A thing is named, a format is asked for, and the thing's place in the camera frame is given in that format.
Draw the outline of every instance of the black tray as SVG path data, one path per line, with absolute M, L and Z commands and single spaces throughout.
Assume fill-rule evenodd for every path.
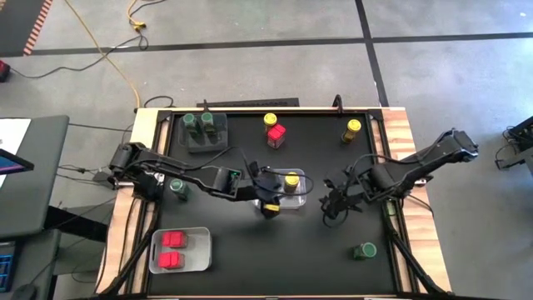
M 286 141 L 277 150 L 267 145 L 264 112 L 230 112 L 229 145 L 242 148 L 248 160 L 274 168 L 301 168 L 315 181 L 299 213 L 282 213 L 266 221 L 249 202 L 231 203 L 210 197 L 197 187 L 187 203 L 165 191 L 158 228 L 207 227 L 213 236 L 212 266 L 205 272 L 149 274 L 149 295 L 354 295 L 389 294 L 397 290 L 397 262 L 391 252 L 379 205 L 351 212 L 337 229 L 322 224 L 318 198 L 329 190 L 326 173 L 353 163 L 363 154 L 375 153 L 368 112 L 274 112 L 286 127 Z M 177 120 L 172 112 L 166 155 L 192 165 L 214 153 L 188 153 L 174 137 Z M 341 143 L 348 120 L 356 118 L 362 129 L 349 145 Z M 213 164 L 244 168 L 238 151 Z M 371 160 L 358 165 L 370 167 Z M 372 242 L 378 254 L 371 260 L 350 259 L 350 248 Z

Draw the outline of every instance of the white paper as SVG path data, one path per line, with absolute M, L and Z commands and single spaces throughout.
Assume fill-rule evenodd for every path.
M 0 119 L 0 149 L 17 154 L 32 119 Z M 0 188 L 7 175 L 0 175 Z

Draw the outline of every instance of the wooden table frame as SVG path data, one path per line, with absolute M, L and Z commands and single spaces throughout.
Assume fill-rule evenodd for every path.
M 131 142 L 140 142 L 146 146 L 151 146 L 155 142 L 157 116 L 160 110 L 198 113 L 202 108 L 195 107 L 180 107 L 180 108 L 141 108 L 137 111 L 135 124 L 132 130 Z M 235 112 L 235 111 L 255 111 L 255 112 L 269 112 L 269 111 L 336 111 L 336 107 L 213 107 L 211 111 L 216 112 Z M 388 141 L 388 148 L 392 158 L 405 158 L 415 150 L 415 144 L 411 135 L 411 128 L 407 119 L 406 110 L 403 107 L 345 107 L 345 112 L 350 111 L 364 111 L 364 110 L 381 110 L 383 123 L 385 125 L 385 132 Z M 372 121 L 372 131 L 376 144 L 376 150 L 379 154 L 384 154 L 384 147 L 381 143 L 381 134 L 377 121 Z M 162 153 L 167 141 L 168 122 L 161 123 L 161 136 L 158 138 L 157 151 Z M 426 189 L 424 187 L 416 187 L 412 194 L 421 200 L 429 203 Z M 129 258 L 132 245 L 134 241 L 137 226 L 143 226 L 144 231 L 152 220 L 153 206 L 148 206 L 144 224 L 139 223 L 139 213 L 141 211 L 141 201 L 134 200 L 132 197 L 132 188 L 122 188 L 117 193 L 117 200 L 113 210 L 113 216 L 110 223 L 108 238 L 107 238 L 107 257 L 105 266 L 102 264 L 100 273 L 103 271 L 102 280 L 98 286 L 97 292 L 103 291 L 111 281 L 116 277 L 119 270 L 119 263 L 122 265 Z M 433 278 L 435 283 L 446 291 L 450 291 L 450 283 L 446 273 L 446 266 L 441 253 L 441 245 L 436 234 L 435 224 L 431 213 L 421 205 L 406 200 L 403 208 L 405 218 L 406 230 L 411 245 L 411 251 L 420 265 Z M 132 280 L 132 292 L 139 293 L 145 272 L 148 272 L 146 265 L 146 251 L 139 259 L 135 271 L 135 277 Z M 411 282 L 407 272 L 406 262 L 401 256 L 400 252 L 396 250 L 396 258 L 401 277 L 401 285 L 403 291 L 409 292 L 411 290 Z

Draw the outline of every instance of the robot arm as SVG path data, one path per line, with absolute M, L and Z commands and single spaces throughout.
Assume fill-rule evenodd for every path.
M 231 202 L 259 199 L 261 212 L 265 218 L 279 214 L 279 193 L 275 192 L 280 182 L 272 173 L 263 172 L 256 162 L 247 165 L 252 176 L 252 185 L 245 185 L 244 173 L 227 167 L 207 165 L 191 167 L 174 158 L 161 155 L 146 148 L 139 142 L 119 145 L 109 163 L 112 175 L 111 183 L 122 180 L 133 182 L 137 197 L 155 201 L 162 195 L 162 187 L 153 173 L 161 173 L 172 178 L 179 178 L 198 186 L 203 192 Z
M 404 198 L 419 179 L 430 180 L 431 172 L 447 163 L 469 162 L 477 157 L 478 146 L 463 131 L 442 133 L 429 147 L 400 161 L 386 158 L 363 172 L 358 172 L 357 163 L 332 174 L 324 182 L 331 189 L 328 196 L 320 199 L 322 211 L 330 219 L 347 209 L 361 211 L 357 204 L 365 201 Z

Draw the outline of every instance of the green can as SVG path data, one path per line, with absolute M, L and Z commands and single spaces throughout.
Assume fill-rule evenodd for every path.
M 215 127 L 215 122 L 213 121 L 213 115 L 210 112 L 205 112 L 201 116 L 203 130 L 207 134 L 217 133 L 217 128 Z
M 353 248 L 353 257 L 357 260 L 373 258 L 377 254 L 376 245 L 371 242 L 365 242 Z
M 182 119 L 183 119 L 183 124 L 185 125 L 185 128 L 190 134 L 192 135 L 198 134 L 197 118 L 194 117 L 192 113 L 186 114 L 185 116 L 183 116 Z
M 189 187 L 181 179 L 172 179 L 170 181 L 169 187 L 171 191 L 176 194 L 181 200 L 187 200 L 189 196 Z

